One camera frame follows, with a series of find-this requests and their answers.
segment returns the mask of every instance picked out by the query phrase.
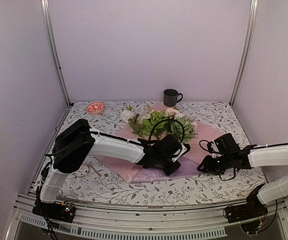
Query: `white wall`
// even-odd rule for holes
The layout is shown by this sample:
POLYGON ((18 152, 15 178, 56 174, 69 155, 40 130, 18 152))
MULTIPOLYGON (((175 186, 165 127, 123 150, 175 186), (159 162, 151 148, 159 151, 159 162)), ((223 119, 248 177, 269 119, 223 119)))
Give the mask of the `white wall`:
MULTIPOLYGON (((288 1, 259 1, 235 111, 251 143, 288 142, 288 1)), ((265 173, 273 181, 288 174, 288 167, 265 173)))
POLYGON ((64 109, 40 1, 0 0, 0 239, 64 109))
POLYGON ((245 41, 250 0, 49 1, 73 102, 228 102, 245 41))

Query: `vertical metal pole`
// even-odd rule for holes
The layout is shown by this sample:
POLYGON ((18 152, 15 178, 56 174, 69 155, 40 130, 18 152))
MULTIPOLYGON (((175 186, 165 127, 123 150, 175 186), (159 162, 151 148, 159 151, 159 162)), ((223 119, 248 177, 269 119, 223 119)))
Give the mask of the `vertical metal pole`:
POLYGON ((57 54, 55 38, 54 38, 54 33, 53 33, 53 28, 52 28, 52 22, 51 22, 51 18, 50 18, 48 0, 41 0, 41 5, 42 5, 42 12, 43 12, 45 28, 46 28, 46 32, 47 32, 47 36, 48 36, 48 41, 50 44, 50 50, 51 50, 51 53, 53 56, 53 61, 54 61, 56 73, 58 76, 59 86, 60 86, 61 92, 63 94, 64 100, 66 102, 66 105, 69 107, 71 105, 71 101, 70 101, 69 96, 68 96, 68 91, 67 91, 66 84, 64 81, 62 68, 60 66, 60 62, 59 62, 59 58, 58 58, 58 54, 57 54))
POLYGON ((257 14, 257 7, 258 7, 258 0, 251 0, 250 5, 250 12, 249 12, 249 19, 248 19, 248 27, 247 27, 247 34, 246 34, 246 40, 243 50, 242 59, 240 61, 239 69, 237 78, 235 81, 234 89, 232 92, 232 95, 230 97, 229 104, 234 108, 234 105, 236 103, 236 99, 238 96, 239 88, 243 79, 246 63, 247 63, 247 57, 250 49, 251 40, 253 37, 253 32, 255 28, 255 22, 256 22, 256 14, 257 14))

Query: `black cable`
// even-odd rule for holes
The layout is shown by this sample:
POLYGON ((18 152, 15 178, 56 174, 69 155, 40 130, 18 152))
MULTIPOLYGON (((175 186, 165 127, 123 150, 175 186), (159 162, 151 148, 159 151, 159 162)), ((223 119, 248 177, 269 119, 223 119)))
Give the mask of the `black cable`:
POLYGON ((235 168, 234 168, 234 176, 232 178, 230 178, 230 179, 222 179, 222 175, 219 174, 219 178, 223 182, 233 180, 235 177, 236 177, 236 169, 235 168))
POLYGON ((48 228, 48 231, 49 231, 49 236, 52 240, 58 240, 57 236, 56 236, 56 233, 54 232, 54 223, 52 221, 49 220, 49 218, 45 217, 41 207, 40 207, 40 192, 41 192, 41 189, 42 189, 42 186, 40 187, 37 187, 37 190, 36 190, 36 205, 40 211, 40 213, 42 214, 42 217, 44 218, 45 222, 46 222, 46 225, 47 225, 47 228, 48 228))
POLYGON ((109 138, 113 138, 113 139, 117 139, 117 140, 121 140, 121 141, 124 141, 124 142, 128 142, 130 144, 135 144, 135 145, 138 145, 138 146, 142 146, 141 143, 139 142, 136 142, 136 141, 132 141, 132 140, 129 140, 129 139, 126 139, 126 138, 123 138, 123 137, 118 137, 118 136, 114 136, 114 135, 111 135, 111 134, 107 134, 107 133, 103 133, 103 132, 96 132, 96 131, 91 131, 90 132, 91 134, 95 134, 95 135, 101 135, 101 136, 104 136, 104 137, 109 137, 109 138))
POLYGON ((231 152, 219 152, 219 151, 214 151, 214 150, 209 151, 208 149, 205 149, 205 148, 202 146, 202 142, 207 142, 208 144, 211 143, 211 142, 210 142, 210 141, 207 141, 207 140, 205 140, 205 139, 199 141, 199 146, 200 146, 200 148, 201 148, 202 150, 210 153, 210 154, 228 155, 228 154, 237 154, 237 153, 240 153, 240 151, 241 151, 241 150, 231 151, 231 152))
POLYGON ((256 146, 256 147, 254 147, 252 149, 265 149, 265 148, 273 148, 273 147, 280 147, 280 146, 288 146, 288 142, 272 144, 272 145, 267 145, 267 146, 256 146))
POLYGON ((53 159, 51 158, 51 156, 45 155, 47 158, 50 159, 50 161, 48 162, 48 164, 52 164, 53 163, 53 159))
POLYGON ((204 151, 206 151, 206 152, 209 152, 210 154, 212 154, 212 152, 210 152, 208 149, 205 149, 203 146, 202 146, 202 142, 206 142, 206 143, 210 143, 210 141, 208 141, 208 140, 205 140, 205 139, 203 139, 203 140, 200 140, 199 141, 199 146, 200 146, 200 148, 202 149, 202 150, 204 150, 204 151))
POLYGON ((278 212, 278 201, 276 200, 276 210, 275 210, 275 215, 274 215, 272 221, 270 222, 270 224, 265 229, 259 230, 258 233, 262 233, 262 232, 266 231, 274 223, 276 216, 277 216, 277 212, 278 212))
POLYGON ((164 119, 164 120, 161 120, 161 121, 159 121, 158 123, 156 123, 156 124, 153 126, 152 130, 150 131, 149 137, 148 137, 148 142, 151 141, 151 138, 152 138, 152 136, 153 136, 153 133, 154 133, 156 127, 157 127, 159 124, 163 123, 163 122, 169 122, 169 121, 170 121, 170 122, 176 122, 176 123, 178 123, 178 124, 180 125, 180 127, 182 128, 182 130, 183 130, 183 135, 182 135, 182 139, 180 140, 180 143, 182 143, 183 140, 184 140, 184 138, 185 138, 185 128, 184 128, 184 125, 183 125, 181 122, 179 122, 178 120, 176 120, 176 119, 169 119, 169 118, 164 119))
POLYGON ((76 137, 76 139, 74 141, 72 141, 69 145, 67 145, 66 147, 64 147, 62 150, 51 153, 51 154, 45 154, 46 157, 51 157, 51 156, 55 156, 63 151, 65 151, 66 149, 68 149, 71 145, 73 145, 76 141, 78 140, 78 138, 76 137))

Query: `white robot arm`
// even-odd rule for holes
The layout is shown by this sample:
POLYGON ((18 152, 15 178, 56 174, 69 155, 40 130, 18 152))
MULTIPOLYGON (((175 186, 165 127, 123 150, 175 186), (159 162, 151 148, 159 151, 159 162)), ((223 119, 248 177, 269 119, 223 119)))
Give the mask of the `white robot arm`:
POLYGON ((78 120, 56 138, 53 153, 46 155, 54 160, 41 172, 42 183, 36 191, 33 213, 72 221, 73 205, 56 204, 56 196, 67 176, 80 168, 87 155, 119 158, 144 168, 161 168, 169 176, 180 167, 177 159, 189 150, 188 144, 180 143, 172 135, 161 140, 131 140, 99 132, 87 120, 78 120))
MULTIPOLYGON (((205 173, 221 175, 226 169, 250 169, 264 166, 288 166, 288 143, 275 145, 249 145, 240 149, 230 133, 225 134, 214 142, 207 142, 207 149, 215 154, 207 156, 198 169, 205 173)), ((288 175, 271 183, 256 187, 247 197, 247 203, 242 206, 226 208, 229 222, 267 214, 266 204, 288 197, 288 175)))

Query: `white rose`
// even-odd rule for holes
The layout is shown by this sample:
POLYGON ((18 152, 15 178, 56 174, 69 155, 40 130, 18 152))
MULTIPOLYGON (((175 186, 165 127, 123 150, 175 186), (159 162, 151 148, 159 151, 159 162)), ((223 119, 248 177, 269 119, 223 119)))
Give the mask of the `white rose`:
POLYGON ((123 122, 128 123, 128 120, 134 116, 135 116, 135 113, 133 113, 130 110, 125 110, 120 115, 120 119, 122 119, 123 122))
POLYGON ((166 109, 166 114, 168 116, 170 116, 170 115, 174 116, 174 115, 179 114, 179 111, 170 107, 170 108, 166 109))

